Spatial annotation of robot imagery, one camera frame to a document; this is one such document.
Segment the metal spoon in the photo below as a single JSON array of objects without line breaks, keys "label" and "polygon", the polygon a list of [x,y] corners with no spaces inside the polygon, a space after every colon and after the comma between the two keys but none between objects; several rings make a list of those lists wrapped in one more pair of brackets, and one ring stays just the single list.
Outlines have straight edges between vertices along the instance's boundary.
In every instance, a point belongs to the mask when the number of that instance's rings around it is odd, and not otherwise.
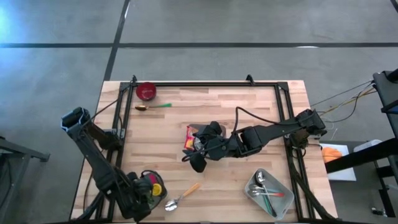
[{"label": "metal spoon", "polygon": [[145,110],[148,110],[149,108],[161,108],[161,107],[171,107],[171,106],[172,106],[171,103],[166,103],[166,104],[157,105],[157,106],[138,105],[138,106],[135,106],[135,109],[139,110],[139,111],[145,111]]},{"label": "metal spoon", "polygon": [[177,208],[177,204],[178,204],[178,202],[181,199],[183,199],[184,197],[186,197],[187,195],[189,195],[190,193],[192,193],[194,190],[198,189],[199,187],[200,187],[200,184],[199,183],[195,183],[186,192],[184,192],[184,194],[179,196],[179,198],[168,201],[166,203],[166,206],[165,206],[166,211],[172,211],[172,210],[176,209]]},{"label": "metal spoon", "polygon": [[248,190],[248,194],[251,197],[257,197],[259,195],[269,195],[269,196],[275,196],[275,197],[283,197],[284,196],[283,193],[262,193],[262,192],[259,192],[258,190]]},{"label": "metal spoon", "polygon": [[[257,174],[256,174],[256,179],[257,179],[257,181],[258,181],[260,184],[262,184],[262,187],[264,188],[265,192],[268,194],[268,190],[267,190],[267,188],[266,188],[266,180],[265,180],[265,178],[262,176],[262,172],[261,172],[261,171],[258,171],[258,172],[257,172]],[[271,199],[269,198],[269,195],[265,195],[265,198],[266,198],[266,199],[268,200],[268,202],[269,202],[269,206],[270,206],[270,208],[271,208],[271,214],[272,214],[272,216],[273,216],[273,217],[276,217],[277,214],[276,214],[276,212],[275,212],[274,207],[273,207],[272,204],[271,204]]]},{"label": "metal spoon", "polygon": [[[250,190],[263,190],[263,191],[265,191],[264,188],[258,186],[257,184],[251,184],[251,185],[249,185],[249,189],[250,189]],[[280,193],[278,190],[274,190],[274,189],[267,189],[267,190],[268,190],[268,192],[269,192],[270,194],[271,194],[271,193]]]}]

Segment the green handle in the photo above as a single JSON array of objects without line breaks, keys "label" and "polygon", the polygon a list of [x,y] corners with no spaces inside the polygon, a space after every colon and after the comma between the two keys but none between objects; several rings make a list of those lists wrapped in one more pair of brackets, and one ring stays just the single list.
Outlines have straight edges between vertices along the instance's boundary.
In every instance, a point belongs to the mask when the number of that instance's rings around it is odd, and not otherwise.
[{"label": "green handle", "polygon": [[160,107],[172,107],[171,103],[165,103],[163,105],[151,106],[151,108],[160,108]]},{"label": "green handle", "polygon": [[263,197],[264,197],[264,201],[265,201],[265,203],[266,203],[266,207],[267,207],[268,213],[272,214],[271,206],[269,205],[267,196],[264,195]]}]

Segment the gray floor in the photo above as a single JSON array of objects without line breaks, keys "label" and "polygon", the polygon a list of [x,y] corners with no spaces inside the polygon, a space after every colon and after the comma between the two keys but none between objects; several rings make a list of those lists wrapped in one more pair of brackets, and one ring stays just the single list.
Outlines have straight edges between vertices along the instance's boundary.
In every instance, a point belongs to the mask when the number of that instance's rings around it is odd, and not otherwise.
[{"label": "gray floor", "polygon": [[[0,43],[112,42],[123,0],[2,0]],[[393,42],[398,13],[389,0],[134,0],[121,42]],[[80,152],[60,129],[60,117],[83,106],[95,112],[111,49],[0,48],[0,135],[39,151],[32,160],[9,223],[68,219],[78,183]],[[305,80],[315,103],[397,68],[398,48],[119,49],[111,80]],[[340,103],[355,92],[317,105]],[[328,126],[324,140],[392,137],[377,95],[354,115]],[[340,119],[352,106],[330,113]],[[359,175],[373,170],[357,171]],[[368,212],[379,202],[375,178],[358,184],[362,196],[332,184],[340,218],[385,223]]]}]

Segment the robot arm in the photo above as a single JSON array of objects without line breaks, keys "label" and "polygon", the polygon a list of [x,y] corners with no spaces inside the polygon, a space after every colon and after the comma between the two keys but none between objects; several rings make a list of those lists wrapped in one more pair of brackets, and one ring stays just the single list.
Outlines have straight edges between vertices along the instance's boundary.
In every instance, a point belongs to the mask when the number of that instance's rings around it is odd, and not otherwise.
[{"label": "robot arm", "polygon": [[[95,125],[86,109],[76,108],[62,117],[62,129],[76,142],[85,159],[93,169],[93,178],[101,195],[108,200],[115,198],[124,218],[134,218],[136,222],[148,216],[151,211],[149,200],[153,188],[150,178],[141,175],[138,178],[135,172],[128,175],[112,166],[102,155],[94,139],[106,150],[117,151],[122,146],[119,136],[112,131],[105,132]],[[162,179],[156,172],[151,172],[159,182]],[[90,218],[95,209],[96,197],[90,211],[81,218]]]},{"label": "robot arm", "polygon": [[300,133],[290,137],[291,143],[300,142],[309,134],[326,134],[323,130],[325,125],[316,111],[305,110],[294,118],[270,125],[250,126],[234,131],[229,139],[221,137],[221,128],[216,121],[201,128],[196,137],[204,145],[203,149],[197,151],[184,151],[189,158],[192,168],[197,172],[203,172],[206,166],[205,158],[218,161],[224,157],[246,157],[258,153],[271,140],[294,134],[304,130],[306,134]]}]

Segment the wooden table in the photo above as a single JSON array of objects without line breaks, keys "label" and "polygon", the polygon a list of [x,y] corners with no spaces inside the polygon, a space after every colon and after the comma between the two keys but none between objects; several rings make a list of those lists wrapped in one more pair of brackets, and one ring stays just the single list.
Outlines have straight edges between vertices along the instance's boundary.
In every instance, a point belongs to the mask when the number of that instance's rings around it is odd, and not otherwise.
[{"label": "wooden table", "polygon": [[[300,80],[288,81],[288,83],[294,113],[297,114],[309,108],[304,82]],[[104,82],[98,110],[117,98],[119,84],[120,82]],[[260,117],[279,121],[274,89],[270,87],[158,87],[156,99],[145,104],[163,103],[172,103],[173,107],[155,108],[148,111],[131,110],[122,170],[126,174],[131,171],[139,174],[144,169],[156,170],[165,180],[165,186],[169,191],[168,198],[178,197],[196,182],[200,182],[202,187],[181,201],[178,209],[173,212],[166,212],[164,204],[167,200],[162,201],[143,221],[273,222],[271,216],[245,196],[243,188],[253,172],[262,167],[291,189],[282,138],[271,141],[260,153],[250,157],[226,158],[218,162],[208,161],[205,171],[201,174],[196,173],[189,162],[181,162],[181,158],[184,156],[182,149],[188,124],[208,124],[210,121],[218,121],[226,126],[228,137],[234,126],[236,106],[241,106]],[[134,94],[132,106],[141,104],[142,101]],[[114,109],[115,106],[112,106],[103,111],[96,117],[95,123],[103,129],[110,128]],[[238,129],[257,124],[268,125],[245,113],[239,114]],[[326,210],[337,217],[319,147],[309,146],[304,161],[311,191]],[[90,173],[91,167],[85,162],[71,218],[78,217],[83,212],[83,196]],[[95,183],[92,181],[88,190],[87,205],[91,203],[97,192]],[[300,193],[302,207],[306,211],[301,190]],[[297,221],[294,203],[283,221]],[[119,208],[115,209],[114,222],[126,222]]]}]

